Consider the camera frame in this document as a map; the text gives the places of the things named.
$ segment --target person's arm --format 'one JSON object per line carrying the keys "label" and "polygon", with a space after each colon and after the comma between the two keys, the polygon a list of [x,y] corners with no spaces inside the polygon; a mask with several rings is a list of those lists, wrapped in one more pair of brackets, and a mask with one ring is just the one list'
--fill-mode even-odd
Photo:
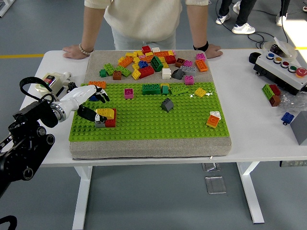
{"label": "person's arm", "polygon": [[[187,5],[187,12],[194,47],[206,46],[208,6]],[[220,46],[209,44],[208,49],[205,51],[206,57],[215,58],[222,55],[223,53],[220,49]]]}
{"label": "person's arm", "polygon": [[[92,52],[94,49],[104,14],[105,9],[84,7],[83,35],[81,41],[81,47],[84,51]],[[63,50],[66,51],[63,54],[65,58],[83,59],[88,57],[88,55],[81,52],[79,45],[67,46]]]}

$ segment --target green baseplate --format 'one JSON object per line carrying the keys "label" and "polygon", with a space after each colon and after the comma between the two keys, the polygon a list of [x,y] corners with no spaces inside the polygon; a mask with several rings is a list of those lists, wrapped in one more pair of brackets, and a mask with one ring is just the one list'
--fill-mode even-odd
{"label": "green baseplate", "polygon": [[[94,122],[85,120],[75,112],[69,141],[141,140],[169,138],[228,137],[229,132],[214,83],[188,85],[189,92],[172,96],[143,95],[142,84],[107,84],[109,102],[90,102],[83,105],[90,109],[116,108],[116,128],[96,128]],[[194,92],[207,91],[202,98]],[[133,88],[134,98],[125,99],[124,89]],[[170,98],[174,108],[167,112],[161,103]],[[206,125],[210,111],[219,111],[221,120],[216,128]]]}

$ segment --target white sneaker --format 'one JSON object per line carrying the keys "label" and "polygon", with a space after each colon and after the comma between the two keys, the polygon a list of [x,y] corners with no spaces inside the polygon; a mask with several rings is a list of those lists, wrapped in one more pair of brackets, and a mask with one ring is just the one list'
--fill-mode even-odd
{"label": "white sneaker", "polygon": [[278,15],[276,16],[276,25],[282,26],[282,25],[283,25],[283,24],[282,24],[282,21],[283,21],[283,23],[286,21],[287,15],[288,15],[288,14],[286,14],[286,16],[280,17],[279,14],[278,14]]}
{"label": "white sneaker", "polygon": [[241,1],[238,1],[238,2],[232,7],[233,11],[234,11],[236,14],[239,14],[239,12],[240,12],[240,3],[241,3]]}
{"label": "white sneaker", "polygon": [[254,33],[256,30],[254,27],[250,26],[248,23],[245,23],[243,26],[238,26],[237,24],[231,30],[234,34],[239,35],[249,35]]}
{"label": "white sneaker", "polygon": [[227,21],[228,19],[230,19],[230,13],[228,13],[226,16],[221,16],[219,15],[215,21],[216,24],[223,24],[225,21]]}

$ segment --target gray floor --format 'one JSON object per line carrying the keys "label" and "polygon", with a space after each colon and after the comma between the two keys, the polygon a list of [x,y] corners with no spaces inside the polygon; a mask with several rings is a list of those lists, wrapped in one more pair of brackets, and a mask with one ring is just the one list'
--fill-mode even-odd
{"label": "gray floor", "polygon": [[[236,35],[214,23],[216,1],[209,7],[208,40],[222,48],[254,48],[246,35]],[[254,9],[277,14],[279,0],[258,0]],[[289,19],[306,20],[302,0],[292,0]],[[232,28],[236,15],[225,25]],[[249,23],[256,31],[285,41],[275,16],[252,11]],[[82,36],[83,1],[16,0],[0,18],[0,55],[43,54],[78,44]],[[97,50],[114,49],[110,27],[104,23]],[[191,49],[184,10],[177,30],[177,49]],[[19,81],[34,76],[42,58],[0,59],[0,136],[7,136],[24,99]],[[307,226],[307,168],[279,168],[278,162],[261,162],[252,180],[265,224],[253,224],[235,163],[221,164],[219,173],[201,164],[96,167],[85,221],[86,230],[304,230]],[[209,195],[204,177],[224,177],[227,193]],[[15,215],[17,229],[71,229],[79,177],[73,168],[40,168],[28,182],[10,185],[0,199],[0,217]]]}

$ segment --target person's hand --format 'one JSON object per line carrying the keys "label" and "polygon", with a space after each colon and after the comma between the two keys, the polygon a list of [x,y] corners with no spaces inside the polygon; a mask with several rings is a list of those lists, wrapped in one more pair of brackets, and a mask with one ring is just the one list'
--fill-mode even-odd
{"label": "person's hand", "polygon": [[216,58],[216,57],[221,56],[223,54],[223,52],[220,49],[221,49],[220,46],[215,46],[213,44],[209,44],[209,47],[205,52],[206,57],[208,59],[210,59],[210,58]]}
{"label": "person's hand", "polygon": [[63,57],[65,58],[83,59],[88,57],[88,55],[81,52],[79,45],[66,46],[63,50],[67,52],[63,54]]}

